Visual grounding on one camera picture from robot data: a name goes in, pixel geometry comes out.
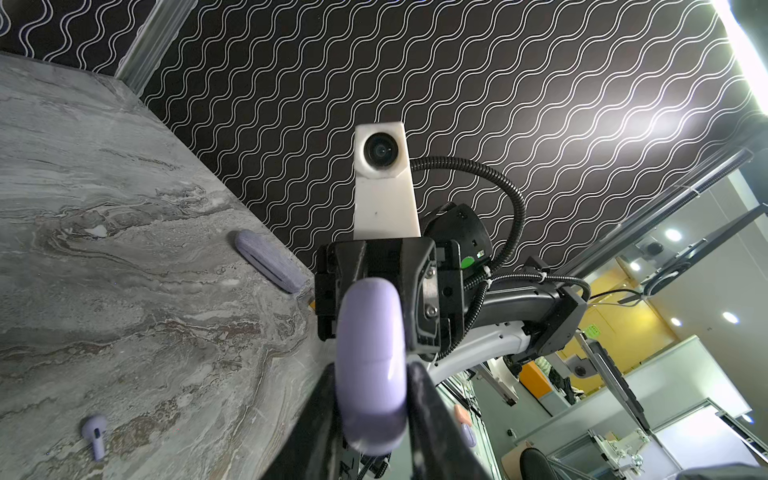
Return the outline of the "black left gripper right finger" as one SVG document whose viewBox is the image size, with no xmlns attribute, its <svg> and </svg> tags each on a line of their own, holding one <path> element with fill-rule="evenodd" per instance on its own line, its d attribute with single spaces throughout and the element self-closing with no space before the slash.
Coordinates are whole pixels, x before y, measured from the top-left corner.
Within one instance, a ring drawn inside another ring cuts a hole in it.
<svg viewBox="0 0 768 480">
<path fill-rule="evenodd" d="M 490 479 L 418 362 L 407 366 L 407 411 L 413 479 Z"/>
</svg>

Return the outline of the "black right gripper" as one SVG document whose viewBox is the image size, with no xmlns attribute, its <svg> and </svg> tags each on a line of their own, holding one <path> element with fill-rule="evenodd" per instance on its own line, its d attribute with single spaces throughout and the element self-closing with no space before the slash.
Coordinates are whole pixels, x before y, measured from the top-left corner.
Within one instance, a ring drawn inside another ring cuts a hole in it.
<svg viewBox="0 0 768 480">
<path fill-rule="evenodd" d="M 397 290 L 407 351 L 448 350 L 464 326 L 465 293 L 460 245 L 429 237 L 351 240 L 322 246 L 317 255 L 315 312 L 318 337 L 336 336 L 343 295 L 369 277 L 390 281 Z"/>
</svg>

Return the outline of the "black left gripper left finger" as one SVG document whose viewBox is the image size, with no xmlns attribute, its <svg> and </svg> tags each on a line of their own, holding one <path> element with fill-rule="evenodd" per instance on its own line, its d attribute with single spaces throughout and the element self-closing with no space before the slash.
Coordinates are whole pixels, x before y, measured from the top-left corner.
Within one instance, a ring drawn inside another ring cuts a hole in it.
<svg viewBox="0 0 768 480">
<path fill-rule="evenodd" d="M 329 364 L 262 479 L 337 479 L 340 448 L 335 372 L 334 365 Z"/>
</svg>

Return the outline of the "purple earbud charging case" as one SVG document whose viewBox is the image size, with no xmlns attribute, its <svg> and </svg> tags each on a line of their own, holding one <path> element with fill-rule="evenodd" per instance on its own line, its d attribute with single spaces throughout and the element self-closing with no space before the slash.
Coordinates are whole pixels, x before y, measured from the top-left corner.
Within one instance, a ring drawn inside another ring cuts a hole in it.
<svg viewBox="0 0 768 480">
<path fill-rule="evenodd" d="M 401 301 L 386 279 L 346 291 L 337 317 L 335 392 L 345 440 L 356 451 L 395 450 L 407 427 L 407 369 Z"/>
</svg>

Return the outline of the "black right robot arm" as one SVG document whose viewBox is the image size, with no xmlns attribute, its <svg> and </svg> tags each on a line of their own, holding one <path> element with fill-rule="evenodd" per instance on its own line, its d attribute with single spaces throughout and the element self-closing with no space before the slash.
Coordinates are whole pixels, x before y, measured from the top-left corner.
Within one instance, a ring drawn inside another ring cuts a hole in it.
<svg viewBox="0 0 768 480">
<path fill-rule="evenodd" d="M 433 365 L 441 381 L 502 352 L 519 364 L 561 350 L 573 337 L 591 296 L 577 277 L 553 275 L 540 259 L 504 273 L 525 220 L 520 191 L 500 171 L 468 159 L 427 156 L 383 165 L 357 158 L 355 232 L 320 247 L 315 275 L 318 336 L 336 336 L 343 299 L 365 278 L 389 281 L 401 308 L 408 352 Z M 467 205 L 449 203 L 431 217 L 414 211 L 417 171 L 472 174 L 498 187 L 513 207 L 508 238 L 494 250 Z"/>
</svg>

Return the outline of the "grey purple glasses case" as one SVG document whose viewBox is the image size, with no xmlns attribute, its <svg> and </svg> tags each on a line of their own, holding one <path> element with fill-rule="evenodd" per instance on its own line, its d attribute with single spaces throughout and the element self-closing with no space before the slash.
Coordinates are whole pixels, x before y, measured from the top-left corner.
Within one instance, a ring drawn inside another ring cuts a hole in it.
<svg viewBox="0 0 768 480">
<path fill-rule="evenodd" d="M 282 244 L 271 240 L 267 234 L 241 230 L 235 235 L 234 245 L 251 266 L 281 290 L 297 294 L 304 287 L 306 274 Z"/>
</svg>

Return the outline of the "aluminium corner frame post left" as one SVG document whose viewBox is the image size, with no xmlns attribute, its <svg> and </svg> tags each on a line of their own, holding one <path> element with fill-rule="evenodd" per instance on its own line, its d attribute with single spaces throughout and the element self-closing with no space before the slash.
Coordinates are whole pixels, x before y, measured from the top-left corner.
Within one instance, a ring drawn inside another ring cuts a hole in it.
<svg viewBox="0 0 768 480">
<path fill-rule="evenodd" d="M 156 1 L 147 21 L 130 47 L 115 78 L 137 97 L 148 85 L 171 43 L 197 5 L 195 0 Z"/>
</svg>

